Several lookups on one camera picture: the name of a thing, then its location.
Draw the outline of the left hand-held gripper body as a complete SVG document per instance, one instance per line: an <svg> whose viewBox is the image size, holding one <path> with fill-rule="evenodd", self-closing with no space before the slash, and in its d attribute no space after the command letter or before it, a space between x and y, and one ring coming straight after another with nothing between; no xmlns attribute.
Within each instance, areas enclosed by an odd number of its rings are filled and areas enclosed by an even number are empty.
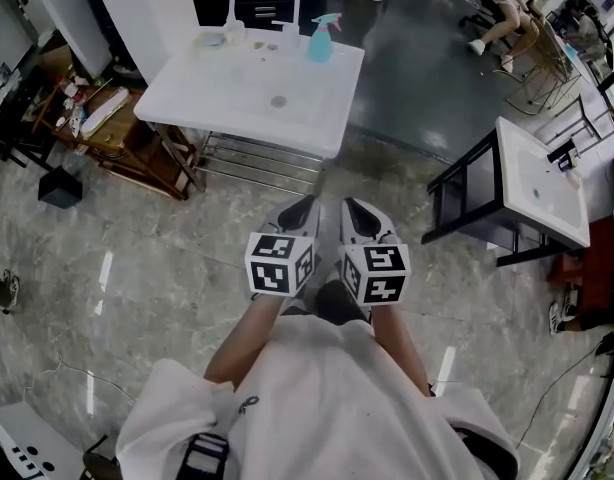
<svg viewBox="0 0 614 480"><path fill-rule="evenodd" d="M252 293L293 297L317 266L317 225L293 231L265 226L250 235L245 267Z"/></svg>

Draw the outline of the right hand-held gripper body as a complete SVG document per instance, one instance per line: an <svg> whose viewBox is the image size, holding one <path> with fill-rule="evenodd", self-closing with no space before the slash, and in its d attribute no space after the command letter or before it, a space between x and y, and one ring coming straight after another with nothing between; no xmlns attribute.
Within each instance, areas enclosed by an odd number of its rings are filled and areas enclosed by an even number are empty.
<svg viewBox="0 0 614 480"><path fill-rule="evenodd" d="M361 307L399 304L411 278L409 248L394 233L358 241L340 236L340 278Z"/></svg>

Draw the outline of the teal spray bottle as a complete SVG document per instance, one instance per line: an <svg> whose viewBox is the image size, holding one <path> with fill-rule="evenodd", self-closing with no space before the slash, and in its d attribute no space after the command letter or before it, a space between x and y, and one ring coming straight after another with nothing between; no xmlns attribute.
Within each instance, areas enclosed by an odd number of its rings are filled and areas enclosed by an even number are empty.
<svg viewBox="0 0 614 480"><path fill-rule="evenodd" d="M333 55L329 26L332 25L340 31L339 20L341 16L341 13L328 13L312 19L312 22L316 24L316 29L307 47L307 57L310 61L316 63L326 63L329 61Z"/></svg>

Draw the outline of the person's right forearm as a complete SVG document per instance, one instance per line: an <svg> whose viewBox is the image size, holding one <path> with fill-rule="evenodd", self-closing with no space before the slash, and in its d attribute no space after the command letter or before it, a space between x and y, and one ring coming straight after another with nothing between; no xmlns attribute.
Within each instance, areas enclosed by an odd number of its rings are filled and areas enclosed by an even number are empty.
<svg viewBox="0 0 614 480"><path fill-rule="evenodd" d="M377 343L418 390L424 396L431 397L427 374L408 332L403 311L394 305L373 306L371 308L371 325Z"/></svg>

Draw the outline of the person's left forearm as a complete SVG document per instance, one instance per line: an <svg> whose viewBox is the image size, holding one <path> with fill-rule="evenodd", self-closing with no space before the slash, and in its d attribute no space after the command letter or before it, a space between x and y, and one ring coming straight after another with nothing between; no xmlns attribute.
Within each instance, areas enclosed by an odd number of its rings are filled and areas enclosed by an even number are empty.
<svg viewBox="0 0 614 480"><path fill-rule="evenodd" d="M203 378L216 385L231 384L235 393L244 393L285 300L281 296L260 295L251 302L210 359Z"/></svg>

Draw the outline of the person's dark trousers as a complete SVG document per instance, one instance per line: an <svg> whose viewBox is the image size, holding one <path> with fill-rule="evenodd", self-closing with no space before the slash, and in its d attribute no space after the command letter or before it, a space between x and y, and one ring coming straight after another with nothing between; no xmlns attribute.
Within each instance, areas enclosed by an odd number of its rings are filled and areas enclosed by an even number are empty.
<svg viewBox="0 0 614 480"><path fill-rule="evenodd" d="M335 326L352 321L370 323L370 319L339 279L328 281L320 287L310 306L302 299L292 299L282 316L316 316Z"/></svg>

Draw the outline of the white sink basin with drainboard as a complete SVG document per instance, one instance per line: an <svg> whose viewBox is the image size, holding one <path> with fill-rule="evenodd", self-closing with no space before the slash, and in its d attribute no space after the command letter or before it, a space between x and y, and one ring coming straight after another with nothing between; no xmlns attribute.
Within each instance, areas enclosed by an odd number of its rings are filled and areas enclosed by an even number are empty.
<svg viewBox="0 0 614 480"><path fill-rule="evenodd" d="M175 53L134 107L142 121L206 130L335 158L343 142L364 51L336 43L326 63L290 50L281 35L250 29L238 45ZM255 49L256 42L265 46ZM268 44L278 45L270 51Z"/></svg>

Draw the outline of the person's white shirt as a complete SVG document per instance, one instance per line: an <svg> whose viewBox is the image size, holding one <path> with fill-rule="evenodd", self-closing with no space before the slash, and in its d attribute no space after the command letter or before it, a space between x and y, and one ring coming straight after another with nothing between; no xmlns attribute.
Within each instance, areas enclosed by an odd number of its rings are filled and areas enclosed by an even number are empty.
<svg viewBox="0 0 614 480"><path fill-rule="evenodd" d="M370 326L282 316L235 393L158 361L116 445L124 480L517 480L482 394L426 397Z"/></svg>

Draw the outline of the wooden cart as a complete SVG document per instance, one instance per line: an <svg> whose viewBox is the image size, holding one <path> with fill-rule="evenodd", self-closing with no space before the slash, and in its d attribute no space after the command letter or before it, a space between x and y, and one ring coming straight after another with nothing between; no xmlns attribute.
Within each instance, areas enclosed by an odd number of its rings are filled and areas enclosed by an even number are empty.
<svg viewBox="0 0 614 480"><path fill-rule="evenodd" d="M141 91L131 89L129 101L89 138L74 136L66 122L56 122L52 133L107 172L184 201L190 179L159 136L135 116L134 107L141 96Z"/></svg>

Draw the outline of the white cup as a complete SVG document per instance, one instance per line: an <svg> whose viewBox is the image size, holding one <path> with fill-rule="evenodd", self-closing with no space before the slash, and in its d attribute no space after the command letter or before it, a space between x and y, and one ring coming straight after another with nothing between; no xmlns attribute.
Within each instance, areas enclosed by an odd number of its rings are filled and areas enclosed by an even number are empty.
<svg viewBox="0 0 614 480"><path fill-rule="evenodd" d="M238 45L246 40L247 30L241 20L227 21L223 27L225 40L230 45Z"/></svg>

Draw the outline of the black faucet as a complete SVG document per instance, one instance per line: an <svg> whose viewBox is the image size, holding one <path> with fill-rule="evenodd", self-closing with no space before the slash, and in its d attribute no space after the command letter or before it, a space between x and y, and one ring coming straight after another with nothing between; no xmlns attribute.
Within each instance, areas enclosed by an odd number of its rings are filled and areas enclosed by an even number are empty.
<svg viewBox="0 0 614 480"><path fill-rule="evenodd" d="M556 164L562 172L573 170L578 162L578 150L575 142L568 139L547 155L550 164Z"/></svg>

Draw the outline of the white curved faucet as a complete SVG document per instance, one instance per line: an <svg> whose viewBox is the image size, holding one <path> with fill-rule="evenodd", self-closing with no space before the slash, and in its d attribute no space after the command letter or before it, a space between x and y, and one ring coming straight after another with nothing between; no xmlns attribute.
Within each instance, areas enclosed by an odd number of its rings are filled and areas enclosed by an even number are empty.
<svg viewBox="0 0 614 480"><path fill-rule="evenodd" d="M238 20L235 15L235 3L236 0L229 0L226 22ZM300 3L301 0L294 0L291 22L283 22L278 20L272 22L273 25L282 26L281 43L290 50L296 50L301 45L301 34L299 27Z"/></svg>

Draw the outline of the white soft package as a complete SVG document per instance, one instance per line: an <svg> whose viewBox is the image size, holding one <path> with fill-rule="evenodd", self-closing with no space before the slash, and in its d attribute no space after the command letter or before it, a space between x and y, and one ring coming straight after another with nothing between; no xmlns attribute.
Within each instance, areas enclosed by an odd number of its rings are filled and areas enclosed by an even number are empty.
<svg viewBox="0 0 614 480"><path fill-rule="evenodd" d="M85 121L82 122L80 133L83 138L93 136L116 112L131 100L130 91L119 88L109 99L97 108Z"/></svg>

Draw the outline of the reddish brown table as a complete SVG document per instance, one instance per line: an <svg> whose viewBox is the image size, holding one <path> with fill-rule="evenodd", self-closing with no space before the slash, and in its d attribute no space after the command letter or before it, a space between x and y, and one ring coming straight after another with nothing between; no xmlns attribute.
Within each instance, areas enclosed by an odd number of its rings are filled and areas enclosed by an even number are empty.
<svg viewBox="0 0 614 480"><path fill-rule="evenodd" d="M558 255L547 276L554 284L583 287L610 281L614 275L614 219L605 217L590 225L590 246Z"/></svg>

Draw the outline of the black waste bin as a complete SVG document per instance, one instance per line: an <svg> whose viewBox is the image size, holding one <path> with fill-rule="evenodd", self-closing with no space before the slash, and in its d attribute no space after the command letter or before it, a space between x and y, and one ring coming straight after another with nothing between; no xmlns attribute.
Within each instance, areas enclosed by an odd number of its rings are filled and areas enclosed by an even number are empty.
<svg viewBox="0 0 614 480"><path fill-rule="evenodd" d="M82 200L82 183L63 167L56 167L39 180L38 200L60 209L68 209Z"/></svg>

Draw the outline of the black stool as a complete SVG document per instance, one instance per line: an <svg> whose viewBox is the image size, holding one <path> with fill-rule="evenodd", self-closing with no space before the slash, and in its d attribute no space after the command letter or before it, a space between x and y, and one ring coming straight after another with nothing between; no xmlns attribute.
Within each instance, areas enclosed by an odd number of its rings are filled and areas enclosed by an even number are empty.
<svg viewBox="0 0 614 480"><path fill-rule="evenodd" d="M96 452L107 439L108 436L103 435L83 453L84 468L79 480L123 480L118 460L115 457L108 459Z"/></svg>

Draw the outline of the black table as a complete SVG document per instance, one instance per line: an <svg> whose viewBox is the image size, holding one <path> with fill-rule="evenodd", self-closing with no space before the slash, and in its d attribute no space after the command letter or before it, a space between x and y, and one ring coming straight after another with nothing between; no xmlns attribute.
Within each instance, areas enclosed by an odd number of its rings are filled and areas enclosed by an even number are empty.
<svg viewBox="0 0 614 480"><path fill-rule="evenodd" d="M56 138L43 123L52 89L38 66L16 70L0 88L0 161L53 169L47 160Z"/></svg>

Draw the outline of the white tall cabinet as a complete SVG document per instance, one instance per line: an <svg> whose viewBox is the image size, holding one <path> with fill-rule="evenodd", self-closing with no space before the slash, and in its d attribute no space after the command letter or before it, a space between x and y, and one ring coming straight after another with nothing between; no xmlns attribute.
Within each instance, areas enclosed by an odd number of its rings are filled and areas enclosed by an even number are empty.
<svg viewBox="0 0 614 480"><path fill-rule="evenodd" d="M103 73L112 57L88 0L42 0L73 53L91 76Z"/></svg>

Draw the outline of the white panel with black dots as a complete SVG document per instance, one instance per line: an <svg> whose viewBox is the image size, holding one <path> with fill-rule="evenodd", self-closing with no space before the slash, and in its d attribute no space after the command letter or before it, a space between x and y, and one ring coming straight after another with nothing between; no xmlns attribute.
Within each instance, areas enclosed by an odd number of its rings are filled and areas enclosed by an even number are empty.
<svg viewBox="0 0 614 480"><path fill-rule="evenodd" d="M79 480L82 452L25 402L0 407L0 444L24 480Z"/></svg>

